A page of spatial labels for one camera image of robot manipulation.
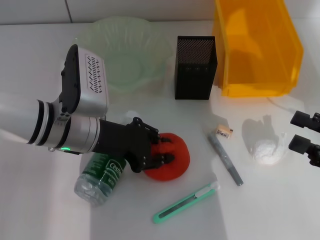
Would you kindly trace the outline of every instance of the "small eraser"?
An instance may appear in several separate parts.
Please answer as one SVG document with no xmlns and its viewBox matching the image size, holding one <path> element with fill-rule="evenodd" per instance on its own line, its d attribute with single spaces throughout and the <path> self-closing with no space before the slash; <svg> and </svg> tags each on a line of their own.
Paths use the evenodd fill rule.
<svg viewBox="0 0 320 240">
<path fill-rule="evenodd" d="M 219 124 L 218 127 L 215 129 L 215 133 L 226 139 L 229 139 L 233 133 L 233 130 L 227 126 Z"/>
</svg>

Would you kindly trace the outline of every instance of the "vent grille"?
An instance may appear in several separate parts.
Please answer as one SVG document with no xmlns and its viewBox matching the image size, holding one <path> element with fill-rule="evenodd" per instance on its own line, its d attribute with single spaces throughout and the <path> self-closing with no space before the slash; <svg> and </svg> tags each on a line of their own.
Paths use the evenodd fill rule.
<svg viewBox="0 0 320 240">
<path fill-rule="evenodd" d="M 177 42 L 177 57 L 179 64 L 209 64 L 214 39 L 179 39 Z"/>
<path fill-rule="evenodd" d="M 102 93 L 101 71 L 99 59 L 94 56 L 85 56 L 85 66 L 88 88 L 96 94 Z"/>
</svg>

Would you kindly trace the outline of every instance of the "red ball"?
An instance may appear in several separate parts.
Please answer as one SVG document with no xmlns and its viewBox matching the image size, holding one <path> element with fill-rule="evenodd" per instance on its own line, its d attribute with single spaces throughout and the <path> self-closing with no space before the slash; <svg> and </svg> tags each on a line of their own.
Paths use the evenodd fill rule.
<svg viewBox="0 0 320 240">
<path fill-rule="evenodd" d="M 145 170 L 145 174 L 158 181 L 170 181 L 180 177 L 188 169 L 190 164 L 190 154 L 185 141 L 173 133 L 161 133 L 162 138 L 170 139 L 171 142 L 160 142 L 153 144 L 151 147 L 151 155 L 156 154 L 172 154 L 174 160 L 168 164 L 164 164 L 157 169 Z"/>
</svg>

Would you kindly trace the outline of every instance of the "white table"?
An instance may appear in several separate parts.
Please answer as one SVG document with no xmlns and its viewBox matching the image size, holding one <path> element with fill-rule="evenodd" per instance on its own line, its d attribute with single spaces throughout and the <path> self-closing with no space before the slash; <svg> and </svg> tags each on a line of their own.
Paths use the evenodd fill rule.
<svg viewBox="0 0 320 240">
<path fill-rule="evenodd" d="M 185 140 L 191 163 L 172 182 L 156 182 L 127 167 L 107 204 L 91 209 L 73 193 L 88 156 L 50 153 L 46 147 L 1 138 L 1 240 L 319 239 L 320 169 L 311 166 L 306 155 L 292 151 L 275 166 L 260 166 L 245 144 L 250 130 L 263 138 L 254 121 L 262 121 L 265 115 L 270 115 L 275 134 L 287 133 L 288 142 L 298 134 L 320 143 L 318 133 L 290 125 L 295 110 L 311 115 L 320 110 L 320 20 L 295 19 L 294 24 L 305 53 L 299 84 L 288 96 L 230 99 L 214 87 L 210 101 L 176 101 L 172 57 L 163 86 L 112 98 L 110 121 L 135 110 L 146 123 Z M 212 29 L 212 22 L 206 21 L 157 25 L 174 49 L 177 35 L 210 35 Z M 54 101 L 72 39 L 86 26 L 0 26 L 0 92 Z M 202 133 L 204 120 L 215 125 L 223 119 L 234 129 L 232 138 L 221 142 L 244 181 L 241 187 Z M 152 223 L 154 213 L 207 184 L 213 172 L 221 185 L 217 195 L 163 224 Z"/>
</svg>

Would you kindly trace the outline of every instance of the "yellow plastic bin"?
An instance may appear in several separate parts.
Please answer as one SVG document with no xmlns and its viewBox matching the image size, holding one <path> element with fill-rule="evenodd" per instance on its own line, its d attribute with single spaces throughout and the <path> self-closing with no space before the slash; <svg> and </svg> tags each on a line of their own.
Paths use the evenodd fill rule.
<svg viewBox="0 0 320 240">
<path fill-rule="evenodd" d="M 303 47 L 283 0 L 215 0 L 215 85 L 229 97 L 275 97 L 297 85 Z"/>
</svg>

